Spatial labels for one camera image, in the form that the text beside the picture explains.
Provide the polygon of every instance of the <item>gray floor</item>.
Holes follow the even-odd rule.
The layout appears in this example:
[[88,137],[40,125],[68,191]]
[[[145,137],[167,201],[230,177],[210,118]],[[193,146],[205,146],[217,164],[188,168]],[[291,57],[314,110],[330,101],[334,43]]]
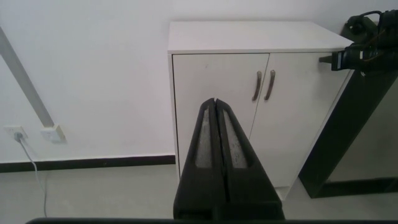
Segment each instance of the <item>gray floor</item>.
[[[172,218],[175,166],[41,172],[50,217]],[[0,223],[42,217],[33,172],[0,174]],[[283,203],[287,219],[396,219],[398,194],[310,199],[300,181]]]

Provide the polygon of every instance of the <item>power outlet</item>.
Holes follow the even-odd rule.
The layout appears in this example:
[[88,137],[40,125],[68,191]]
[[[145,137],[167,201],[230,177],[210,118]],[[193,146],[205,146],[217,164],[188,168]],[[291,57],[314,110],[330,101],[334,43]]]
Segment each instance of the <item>power outlet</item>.
[[59,125],[54,125],[54,127],[51,128],[43,128],[40,132],[43,138],[50,142],[62,142],[65,140],[65,135],[63,135]]
[[3,128],[13,139],[15,133],[21,133],[24,138],[27,138],[27,135],[22,126],[9,125],[9,126],[4,126]]

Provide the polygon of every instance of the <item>white cable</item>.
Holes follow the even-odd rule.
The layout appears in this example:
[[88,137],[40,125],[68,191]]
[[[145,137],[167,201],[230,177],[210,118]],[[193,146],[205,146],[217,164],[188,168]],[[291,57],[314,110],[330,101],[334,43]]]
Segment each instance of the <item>white cable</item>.
[[25,146],[23,145],[21,139],[23,139],[22,134],[19,135],[16,133],[15,135],[15,139],[16,141],[22,146],[26,156],[28,157],[28,159],[30,160],[30,162],[33,164],[34,168],[35,168],[35,176],[36,176],[36,181],[37,183],[39,183],[40,188],[42,189],[43,193],[44,193],[44,205],[43,205],[43,211],[44,211],[44,216],[47,218],[47,209],[46,209],[46,203],[47,203],[47,193],[41,183],[41,181],[39,180],[39,175],[37,174],[37,166],[36,163],[32,160],[32,158],[30,158],[29,153],[27,153]]

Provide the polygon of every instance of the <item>cabinet door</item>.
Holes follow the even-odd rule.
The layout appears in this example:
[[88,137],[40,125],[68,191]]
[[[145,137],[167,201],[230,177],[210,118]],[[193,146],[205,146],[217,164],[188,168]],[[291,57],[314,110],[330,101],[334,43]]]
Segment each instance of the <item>cabinet door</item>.
[[182,173],[200,105],[209,98],[229,104],[243,131],[250,135],[256,100],[257,72],[264,78],[269,54],[173,55],[178,159]]
[[[347,74],[318,63],[326,53],[271,54],[250,142],[274,187],[290,186]],[[275,71],[269,99],[264,100]]]

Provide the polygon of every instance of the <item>metal handle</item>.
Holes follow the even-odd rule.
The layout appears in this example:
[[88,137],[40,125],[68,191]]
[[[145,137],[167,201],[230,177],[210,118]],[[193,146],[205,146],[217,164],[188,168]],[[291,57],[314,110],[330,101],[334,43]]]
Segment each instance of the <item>metal handle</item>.
[[257,84],[256,84],[256,91],[254,92],[254,96],[251,98],[252,101],[255,101],[260,93],[260,86],[261,86],[261,72],[257,72]]
[[264,97],[264,100],[268,100],[269,97],[271,96],[272,87],[274,86],[274,81],[275,81],[275,70],[271,70],[271,79],[269,80],[269,86],[268,86],[267,94]]

